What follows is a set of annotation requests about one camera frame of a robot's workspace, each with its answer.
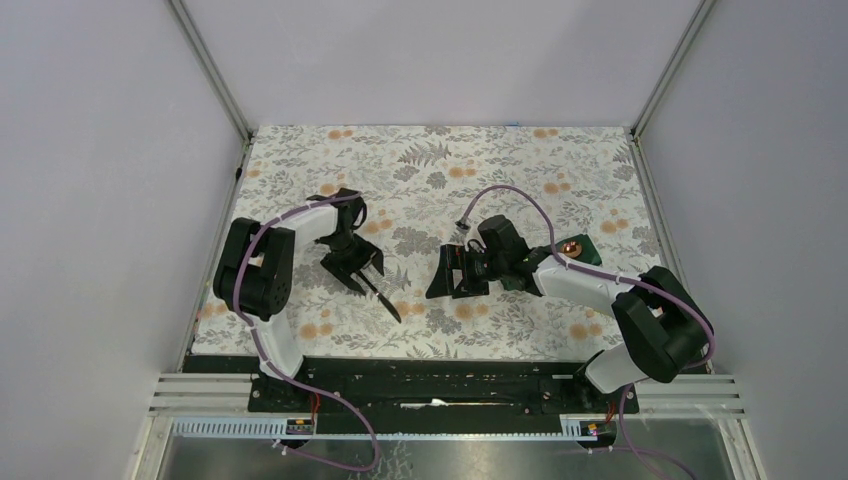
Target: gray leaf pattern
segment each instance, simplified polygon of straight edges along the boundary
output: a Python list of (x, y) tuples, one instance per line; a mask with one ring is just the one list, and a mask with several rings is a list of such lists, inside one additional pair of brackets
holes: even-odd
[(400, 227), (394, 231), (392, 238), (400, 240), (395, 247), (395, 253), (409, 256), (413, 253), (431, 255), (439, 248), (439, 239), (427, 235), (427, 232), (412, 227)]
[[(244, 168), (233, 217), (267, 221), (315, 194), (363, 192), (358, 231), (385, 254), (385, 277), (366, 274), (403, 316), (397, 324), (369, 294), (351, 295), (320, 265), (322, 245), (295, 254), (284, 311), (307, 355), (584, 361), (621, 342), (615, 320), (567, 300), (504, 292), (424, 298), (443, 243), (477, 237), (454, 222), (480, 189), (518, 186), (556, 225), (587, 233), (604, 265), (644, 271), (659, 263), (637, 172), (621, 128), (265, 126)], [(548, 236), (512, 192), (486, 195), (476, 226), (510, 218), (530, 245)], [(197, 312), (195, 354), (255, 355), (252, 339), (211, 288)]]
[(441, 190), (448, 184), (445, 174), (442, 172), (433, 172), (427, 177), (427, 185), (430, 185), (435, 190)]
[(420, 170), (413, 167), (412, 165), (406, 165), (403, 168), (399, 169), (392, 175), (393, 178), (400, 180), (401, 182), (408, 182), (413, 175), (418, 173)]
[(458, 332), (462, 324), (445, 314), (440, 308), (434, 308), (427, 312), (427, 328), (432, 332), (440, 331), (445, 335)]
[(433, 142), (416, 143), (403, 152), (398, 162), (426, 167), (430, 162), (436, 163), (438, 160), (447, 159), (450, 154), (450, 150), (446, 145), (442, 145), (442, 142), (438, 145)]

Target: purple cable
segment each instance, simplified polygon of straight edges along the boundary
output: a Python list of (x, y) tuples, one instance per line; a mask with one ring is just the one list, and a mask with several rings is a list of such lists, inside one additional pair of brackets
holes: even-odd
[[(656, 450), (650, 450), (650, 449), (647, 449), (647, 448), (630, 448), (630, 447), (615, 447), (615, 448), (611, 448), (611, 449), (610, 448), (592, 448), (590, 450), (591, 450), (592, 455), (597, 455), (599, 453), (633, 453), (633, 454), (639, 454), (640, 453), (642, 455), (647, 455), (649, 457), (654, 457), (654, 458), (658, 458), (660, 460), (665, 460), (669, 463), (673, 463), (678, 468), (680, 468), (681, 470), (686, 472), (686, 474), (689, 475), (689, 477), (691, 477), (693, 480), (698, 480), (698, 476), (695, 475), (695, 472), (692, 471), (691, 468), (686, 466), (685, 463), (683, 463), (680, 460), (672, 457), (671, 455), (668, 455), (668, 454), (665, 454), (665, 453), (662, 453), (662, 452), (658, 452)], [(566, 450), (566, 451), (563, 451), (563, 452), (557, 452), (558, 455), (588, 455), (589, 453), (590, 452), (587, 451), (587, 450)]]
[[(713, 354), (715, 353), (715, 336), (713, 335), (713, 332), (710, 329), (709, 324), (707, 323), (706, 319), (704, 319), (704, 317), (700, 313), (698, 313), (697, 310), (690, 307), (683, 300), (675, 297), (674, 295), (666, 292), (665, 290), (654, 287), (653, 285), (645, 283), (641, 280), (638, 280), (638, 279), (635, 279), (635, 278), (630, 278), (630, 277), (624, 277), (624, 276), (620, 276), (620, 275), (613, 275), (611, 273), (606, 273), (606, 272), (599, 272), (597, 270), (589, 268), (588, 266), (584, 266), (584, 265), (580, 264), (579, 262), (568, 262), (565, 259), (563, 259), (559, 255), (559, 252), (557, 252), (557, 250), (556, 250), (556, 239), (554, 237), (554, 235), (555, 235), (554, 225), (553, 225), (553, 222), (551, 222), (551, 218), (548, 216), (547, 213), (545, 213), (545, 210), (542, 208), (542, 206), (539, 205), (539, 203), (536, 200), (534, 200), (530, 195), (524, 193), (523, 190), (521, 190), (517, 187), (513, 187), (511, 185), (492, 185), (491, 187), (487, 187), (487, 188), (484, 188), (483, 190), (480, 190), (480, 192), (477, 193), (477, 195), (475, 195), (474, 198), (471, 200), (471, 203), (468, 204), (468, 208), (466, 208), (465, 212), (462, 214), (462, 218), (460, 219), (460, 222), (461, 223), (467, 223), (468, 222), (468, 215), (471, 214), (471, 210), (473, 210), (474, 206), (477, 205), (477, 201), (480, 200), (480, 197), (482, 197), (483, 195), (485, 195), (488, 192), (491, 192), (492, 190), (498, 190), (498, 189), (511, 190), (515, 193), (518, 193), (519, 195), (521, 195), (522, 197), (527, 199), (527, 201), (530, 202), (536, 208), (536, 210), (542, 216), (542, 219), (548, 225), (548, 234), (550, 236), (550, 241), (551, 241), (551, 253), (553, 253), (554, 259), (557, 262), (559, 262), (561, 265), (563, 265), (565, 268), (571, 268), (571, 269), (577, 270), (578, 272), (585, 273), (587, 275), (591, 275), (593, 277), (601, 278), (601, 279), (604, 279), (604, 280), (612, 280), (612, 281), (615, 281), (615, 282), (623, 282), (623, 283), (626, 283), (628, 285), (633, 285), (633, 286), (636, 286), (636, 287), (644, 288), (645, 290), (647, 290), (651, 293), (654, 293), (656, 295), (659, 295), (659, 296), (663, 297), (664, 299), (674, 303), (675, 305), (677, 305), (678, 307), (683, 309), (683, 311), (685, 311), (686, 313), (691, 315), (692, 318), (694, 318), (698, 322), (698, 324), (701, 326), (701, 328), (704, 329), (704, 334), (707, 337), (708, 347), (707, 347), (707, 353), (704, 355), (704, 358), (702, 358), (701, 360), (698, 360), (697, 362), (693, 362), (693, 363), (688, 364), (687, 367), (691, 368), (691, 367), (697, 367), (697, 366), (703, 365), (703, 364), (707, 363), (713, 357)], [(648, 470), (650, 470), (654, 475), (656, 475), (659, 478), (668, 479), (669, 477), (667, 477), (661, 471), (659, 471), (657, 468), (655, 468), (653, 465), (648, 463), (644, 459), (644, 457), (642, 457), (640, 452), (644, 452), (646, 455), (653, 455), (653, 456), (660, 456), (660, 455), (666, 456), (666, 455), (661, 453), (661, 452), (657, 452), (657, 451), (653, 451), (653, 450), (637, 449), (636, 447), (633, 446), (633, 442), (630, 441), (630, 436), (627, 434), (627, 429), (624, 426), (624, 403), (627, 400), (627, 392), (629, 392), (631, 388), (633, 388), (632, 383), (625, 386), (625, 388), (624, 388), (624, 390), (622, 391), (622, 394), (621, 394), (621, 402), (619, 404), (619, 409), (618, 409), (618, 421), (621, 424), (621, 433), (624, 436), (625, 442), (627, 442), (627, 446), (629, 447), (629, 450), (631, 452), (633, 452), (633, 455), (635, 455), (636, 458), (640, 462), (642, 462), (642, 464), (645, 465), (645, 467)], [(683, 464), (681, 464), (677, 461), (672, 461), (672, 463), (680, 466), (687, 473), (689, 473), (692, 478), (695, 478), (695, 476), (691, 473), (691, 469), (689, 469), (688, 467), (685, 467)]]
[(256, 232), (256, 235), (253, 236), (253, 240), (250, 242), (250, 245), (248, 245), (247, 251), (244, 254), (244, 259), (242, 259), (241, 265), (239, 266), (239, 271), (238, 271), (238, 274), (236, 275), (236, 284), (233, 287), (233, 310), (235, 311), (235, 314), (238, 315), (239, 318), (241, 318), (242, 320), (245, 321), (245, 323), (247, 323), (248, 328), (250, 328), (250, 335), (251, 335), (251, 337), (253, 337), (253, 342), (256, 344), (256, 350), (259, 353), (260, 361), (265, 362), (265, 364), (268, 366), (268, 368), (271, 369), (272, 372), (274, 372), (274, 375), (280, 377), (281, 379), (283, 379), (286, 382), (294, 385), (295, 387), (302, 388), (303, 390), (313, 392), (313, 393), (317, 393), (319, 395), (324, 395), (325, 397), (328, 397), (328, 398), (332, 398), (333, 400), (344, 405), (348, 410), (353, 412), (353, 414), (356, 415), (357, 418), (359, 418), (359, 420), (365, 426), (365, 429), (368, 430), (368, 435), (371, 436), (371, 445), (374, 447), (374, 459), (368, 465), (357, 466), (357, 465), (348, 465), (348, 464), (345, 464), (345, 463), (336, 462), (336, 461), (330, 460), (328, 458), (319, 457), (318, 455), (313, 455), (309, 452), (302, 452), (302, 451), (296, 450), (296, 449), (287, 449), (287, 448), (284, 447), (283, 452), (291, 452), (291, 453), (298, 455), (298, 456), (301, 456), (301, 457), (316, 460), (316, 461), (321, 462), (323, 464), (330, 465), (332, 467), (341, 468), (341, 469), (344, 469), (344, 470), (349, 470), (349, 471), (352, 471), (352, 472), (367, 472), (369, 470), (372, 470), (374, 467), (377, 466), (378, 463), (380, 463), (380, 456), (381, 456), (380, 444), (377, 442), (377, 434), (374, 433), (374, 427), (372, 427), (371, 424), (368, 423), (368, 419), (366, 419), (365, 416), (362, 415), (362, 413), (360, 413), (359, 410), (356, 407), (354, 407), (353, 404), (351, 404), (347, 400), (345, 400), (345, 399), (343, 399), (343, 398), (341, 398), (337, 395), (334, 395), (333, 393), (328, 392), (326, 390), (321, 390), (320, 388), (315, 388), (315, 387), (307, 385), (305, 383), (298, 382), (297, 380), (289, 377), (288, 375), (286, 375), (282, 371), (280, 371), (280, 369), (277, 368), (277, 366), (274, 365), (271, 362), (271, 360), (268, 358), (267, 352), (265, 352), (265, 349), (262, 347), (262, 342), (260, 342), (260, 340), (259, 340), (259, 333), (256, 331), (256, 322), (254, 322), (252, 318), (248, 317), (247, 315), (244, 314), (244, 312), (241, 311), (241, 305), (239, 304), (239, 297), (241, 296), (241, 284), (242, 284), (242, 281), (244, 280), (244, 273), (247, 271), (247, 265), (250, 261), (250, 257), (253, 255), (253, 251), (256, 250), (256, 246), (259, 244), (259, 239), (262, 238), (262, 235), (264, 235), (265, 232), (267, 232), (269, 228), (271, 228), (274, 225), (282, 222), (283, 220), (286, 220), (289, 217), (292, 217), (292, 216), (297, 215), (299, 213), (305, 212), (306, 210), (309, 210), (311, 208), (321, 207), (321, 206), (324, 206), (324, 205), (329, 205), (331, 203), (346, 202), (348, 200), (353, 200), (355, 198), (358, 198), (359, 196), (360, 196), (360, 194), (357, 193), (356, 195), (349, 195), (347, 197), (332, 197), (332, 198), (327, 198), (327, 199), (324, 199), (324, 200), (320, 200), (318, 202), (311, 203), (309, 205), (301, 205), (300, 207), (293, 208), (293, 209), (289, 210), (288, 212), (280, 215), (279, 217), (274, 218), (274, 219), (270, 220), (268, 223), (262, 225), (262, 227), (259, 229), (259, 231)]

